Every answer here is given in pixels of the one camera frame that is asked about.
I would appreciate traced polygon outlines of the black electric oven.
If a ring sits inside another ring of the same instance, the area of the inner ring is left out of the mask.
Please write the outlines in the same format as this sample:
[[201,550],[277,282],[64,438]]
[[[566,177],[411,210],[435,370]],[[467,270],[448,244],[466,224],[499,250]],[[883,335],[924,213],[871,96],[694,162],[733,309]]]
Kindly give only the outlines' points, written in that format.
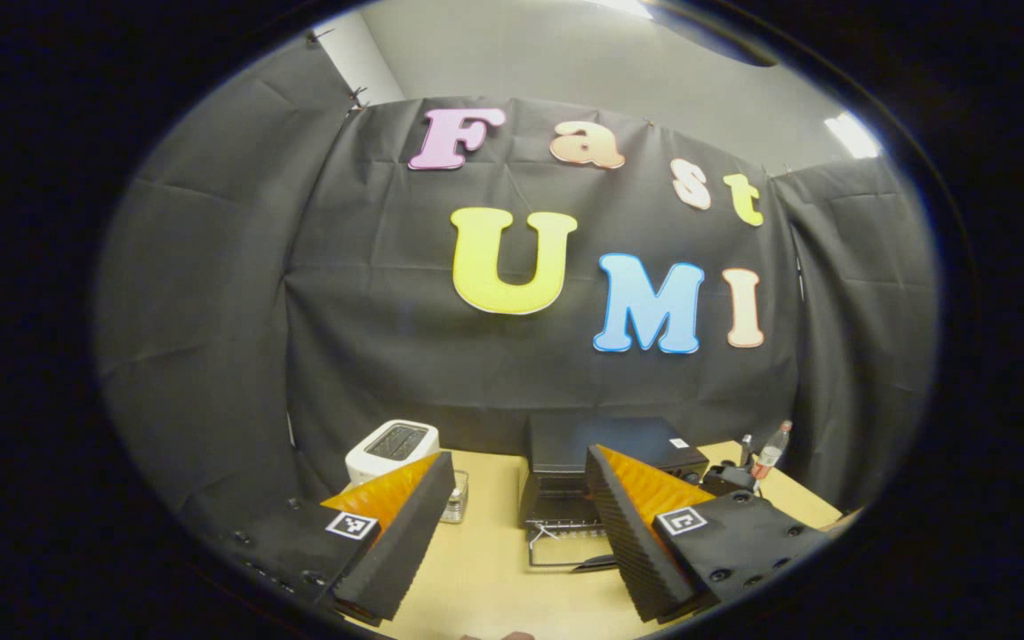
[[517,526],[527,542],[530,572],[594,572],[614,565],[609,549],[577,552],[572,560],[546,559],[543,548],[554,542],[598,541],[606,534],[587,481],[587,450],[593,445],[626,455],[655,468],[655,478],[672,489],[712,494],[700,486],[708,458],[660,417],[529,418],[525,458],[517,487]]

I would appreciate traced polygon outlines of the black backdrop cloth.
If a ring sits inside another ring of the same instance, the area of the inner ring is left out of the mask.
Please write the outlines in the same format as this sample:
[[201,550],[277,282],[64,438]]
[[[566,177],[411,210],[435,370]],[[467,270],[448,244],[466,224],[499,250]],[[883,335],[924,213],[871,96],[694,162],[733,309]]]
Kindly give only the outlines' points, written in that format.
[[97,286],[111,418],[195,526],[347,482],[389,419],[521,455],[651,419],[710,444],[794,421],[781,468],[864,507],[933,380],[941,268],[883,159],[769,177],[538,99],[350,112],[319,47],[240,70],[159,142]]

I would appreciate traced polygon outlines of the clear plastic bottle red label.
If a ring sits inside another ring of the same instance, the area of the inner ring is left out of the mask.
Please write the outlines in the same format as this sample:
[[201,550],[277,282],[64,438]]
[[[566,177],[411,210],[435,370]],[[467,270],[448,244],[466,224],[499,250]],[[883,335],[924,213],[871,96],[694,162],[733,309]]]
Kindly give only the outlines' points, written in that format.
[[769,473],[777,466],[780,458],[788,447],[791,440],[791,430],[793,422],[784,420],[780,423],[779,429],[765,441],[763,449],[757,454],[756,462],[753,463],[750,474],[756,481],[761,481],[768,477]]

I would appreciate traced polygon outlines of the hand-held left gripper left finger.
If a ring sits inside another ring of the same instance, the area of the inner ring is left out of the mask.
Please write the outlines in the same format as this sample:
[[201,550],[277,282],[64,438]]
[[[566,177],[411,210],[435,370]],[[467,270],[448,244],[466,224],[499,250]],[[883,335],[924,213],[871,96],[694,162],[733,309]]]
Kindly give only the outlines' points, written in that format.
[[455,479],[449,452],[427,455],[317,503],[285,500],[217,541],[304,606],[381,623],[401,608]]

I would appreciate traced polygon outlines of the white toaster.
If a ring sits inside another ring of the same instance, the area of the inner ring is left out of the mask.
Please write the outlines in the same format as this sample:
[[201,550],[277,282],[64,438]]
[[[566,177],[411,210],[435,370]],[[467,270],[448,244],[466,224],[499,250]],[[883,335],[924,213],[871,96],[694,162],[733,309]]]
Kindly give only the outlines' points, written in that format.
[[349,486],[357,487],[390,471],[440,453],[435,426],[406,419],[383,422],[345,457]]

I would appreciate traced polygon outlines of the small ceiling light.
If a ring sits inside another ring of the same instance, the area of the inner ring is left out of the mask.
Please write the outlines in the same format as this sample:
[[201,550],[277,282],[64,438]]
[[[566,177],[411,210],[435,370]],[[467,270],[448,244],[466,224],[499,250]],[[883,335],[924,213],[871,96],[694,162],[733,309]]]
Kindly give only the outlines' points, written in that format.
[[857,159],[877,158],[882,147],[864,123],[850,112],[825,118],[824,125],[844,150]]

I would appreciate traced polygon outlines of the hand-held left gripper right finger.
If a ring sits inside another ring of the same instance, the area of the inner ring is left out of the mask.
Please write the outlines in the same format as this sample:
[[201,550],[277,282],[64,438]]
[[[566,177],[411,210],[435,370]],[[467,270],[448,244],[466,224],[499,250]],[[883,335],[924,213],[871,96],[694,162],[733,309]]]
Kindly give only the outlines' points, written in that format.
[[645,622],[752,596],[831,542],[755,492],[708,493],[600,444],[587,450],[586,481]]

